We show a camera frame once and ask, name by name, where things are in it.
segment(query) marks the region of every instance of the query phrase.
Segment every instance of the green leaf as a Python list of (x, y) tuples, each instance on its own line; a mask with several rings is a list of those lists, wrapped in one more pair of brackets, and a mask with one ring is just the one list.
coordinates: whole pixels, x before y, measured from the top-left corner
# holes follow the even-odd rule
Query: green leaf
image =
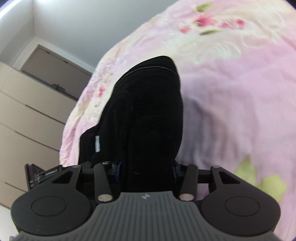
[(196, 7), (196, 11), (198, 12), (205, 12), (212, 7), (212, 2), (207, 2)]
[(251, 163), (250, 155), (246, 156), (245, 160), (238, 165), (233, 174), (253, 186), (257, 186), (257, 171), (256, 167)]
[(258, 188), (280, 202), (287, 190), (287, 185), (282, 182), (280, 175), (272, 175), (266, 176)]
[(208, 35), (208, 34), (214, 34), (219, 32), (219, 30), (217, 29), (209, 29), (209, 30), (205, 30), (203, 32), (200, 32), (200, 35)]

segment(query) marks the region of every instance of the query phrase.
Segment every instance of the gray ribbed cover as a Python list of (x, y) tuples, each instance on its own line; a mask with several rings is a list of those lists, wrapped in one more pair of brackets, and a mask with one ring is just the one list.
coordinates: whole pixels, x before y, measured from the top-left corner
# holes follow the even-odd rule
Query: gray ribbed cover
[(38, 237), (21, 232), (14, 241), (43, 240), (279, 241), (271, 232), (248, 238), (224, 234), (203, 219), (194, 203), (179, 201), (170, 191), (121, 193), (115, 202), (98, 205), (90, 219), (74, 231), (51, 237)]

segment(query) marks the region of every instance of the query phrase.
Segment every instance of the bed sheet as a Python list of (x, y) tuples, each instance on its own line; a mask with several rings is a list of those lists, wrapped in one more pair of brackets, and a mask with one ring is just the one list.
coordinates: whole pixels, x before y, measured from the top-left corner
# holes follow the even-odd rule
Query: bed sheet
[(171, 57), (184, 102), (179, 162), (220, 165), (281, 206), (275, 234), (296, 236), (296, 11), (283, 0), (180, 0), (101, 59), (65, 125), (60, 163), (75, 165), (116, 81)]

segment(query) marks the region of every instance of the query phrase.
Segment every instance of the screw head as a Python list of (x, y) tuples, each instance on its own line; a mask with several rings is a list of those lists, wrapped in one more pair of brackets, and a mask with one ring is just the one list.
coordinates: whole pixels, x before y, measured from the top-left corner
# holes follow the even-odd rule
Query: screw head
[(181, 201), (188, 202), (188, 201), (192, 201), (194, 199), (194, 196), (190, 193), (183, 193), (179, 196), (179, 198)]
[(101, 194), (98, 196), (98, 200), (100, 202), (109, 202), (113, 199), (112, 195), (110, 194)]

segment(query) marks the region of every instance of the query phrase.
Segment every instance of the black cloth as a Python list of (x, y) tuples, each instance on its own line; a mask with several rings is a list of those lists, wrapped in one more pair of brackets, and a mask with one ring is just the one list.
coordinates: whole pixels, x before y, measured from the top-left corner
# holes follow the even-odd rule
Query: black cloth
[(166, 56), (146, 60), (118, 80), (99, 123), (81, 135), (79, 163), (122, 161), (122, 191), (171, 190), (182, 131), (176, 66)]

